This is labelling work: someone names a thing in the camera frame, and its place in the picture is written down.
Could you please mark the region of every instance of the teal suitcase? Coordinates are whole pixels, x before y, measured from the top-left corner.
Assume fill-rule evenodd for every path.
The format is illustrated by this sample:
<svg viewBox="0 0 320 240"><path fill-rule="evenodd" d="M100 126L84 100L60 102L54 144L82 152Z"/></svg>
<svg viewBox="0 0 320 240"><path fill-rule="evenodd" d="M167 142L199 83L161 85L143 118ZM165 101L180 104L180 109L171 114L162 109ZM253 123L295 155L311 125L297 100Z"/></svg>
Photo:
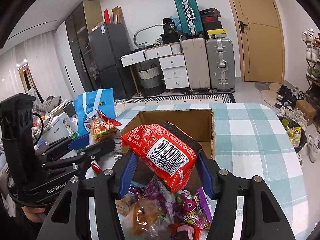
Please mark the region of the teal suitcase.
<svg viewBox="0 0 320 240"><path fill-rule="evenodd" d="M196 0L174 0L182 32L203 38L203 27Z"/></svg>

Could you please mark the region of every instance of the black and white patterned rug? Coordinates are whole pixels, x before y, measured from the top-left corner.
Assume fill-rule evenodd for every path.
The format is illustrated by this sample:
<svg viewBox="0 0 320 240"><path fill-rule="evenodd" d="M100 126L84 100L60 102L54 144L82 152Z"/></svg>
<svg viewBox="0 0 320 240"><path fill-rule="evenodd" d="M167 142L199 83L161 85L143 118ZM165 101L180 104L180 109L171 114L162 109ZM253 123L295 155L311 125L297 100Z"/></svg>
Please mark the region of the black and white patterned rug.
<svg viewBox="0 0 320 240"><path fill-rule="evenodd" d="M140 102L152 102L152 101L165 101L165 100L186 100L186 99L217 99L221 98L224 103L235 103L235 98L231 93L217 93L210 95L178 95L178 96L161 96L150 98L131 98L131 99L117 99L116 104L129 104Z"/></svg>

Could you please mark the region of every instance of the ceiling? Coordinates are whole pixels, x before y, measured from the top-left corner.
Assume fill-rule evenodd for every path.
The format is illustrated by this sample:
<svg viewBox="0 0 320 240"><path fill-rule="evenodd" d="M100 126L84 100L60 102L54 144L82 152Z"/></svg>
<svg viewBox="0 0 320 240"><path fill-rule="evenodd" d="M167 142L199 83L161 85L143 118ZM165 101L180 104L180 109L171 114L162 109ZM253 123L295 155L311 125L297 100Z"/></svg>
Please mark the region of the ceiling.
<svg viewBox="0 0 320 240"><path fill-rule="evenodd" d="M36 0L12 30L0 55L41 33L57 29L83 0Z"/></svg>

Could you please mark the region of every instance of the door mat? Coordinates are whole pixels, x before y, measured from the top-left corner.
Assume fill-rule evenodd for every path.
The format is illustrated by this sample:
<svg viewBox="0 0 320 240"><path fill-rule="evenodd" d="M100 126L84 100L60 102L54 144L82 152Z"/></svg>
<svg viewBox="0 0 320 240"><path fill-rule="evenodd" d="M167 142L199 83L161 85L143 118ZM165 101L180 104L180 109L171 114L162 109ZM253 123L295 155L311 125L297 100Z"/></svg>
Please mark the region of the door mat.
<svg viewBox="0 0 320 240"><path fill-rule="evenodd" d="M255 82L254 86L259 90L260 95L264 101L266 101L272 107L278 101L277 90L280 88L281 84L269 83L269 82Z"/></svg>
<svg viewBox="0 0 320 240"><path fill-rule="evenodd" d="M211 95L179 95L179 96L161 96L151 98L131 98L131 99L116 99L116 104L129 104L152 101L167 101L167 100L190 100L190 99L222 99L222 103L235 103L235 98L232 93L217 93Z"/></svg>

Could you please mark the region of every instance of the open cardboard box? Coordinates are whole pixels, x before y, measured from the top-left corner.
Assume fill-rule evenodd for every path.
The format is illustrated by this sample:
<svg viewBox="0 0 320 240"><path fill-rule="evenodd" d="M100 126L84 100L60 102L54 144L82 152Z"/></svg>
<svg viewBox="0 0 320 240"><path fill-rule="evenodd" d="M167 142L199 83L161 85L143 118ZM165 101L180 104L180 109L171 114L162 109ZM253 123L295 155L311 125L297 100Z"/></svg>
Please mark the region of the open cardboard box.
<svg viewBox="0 0 320 240"><path fill-rule="evenodd" d="M179 127L202 145L208 158L215 159L214 113L211 109L140 111L122 129L121 133L126 134L140 125L163 122L169 122ZM124 147L123 153L126 154L128 150L129 147ZM139 159L133 181L147 184L153 175L153 171L144 164L142 159ZM201 181L198 172L193 167L185 189L194 195L200 187Z"/></svg>

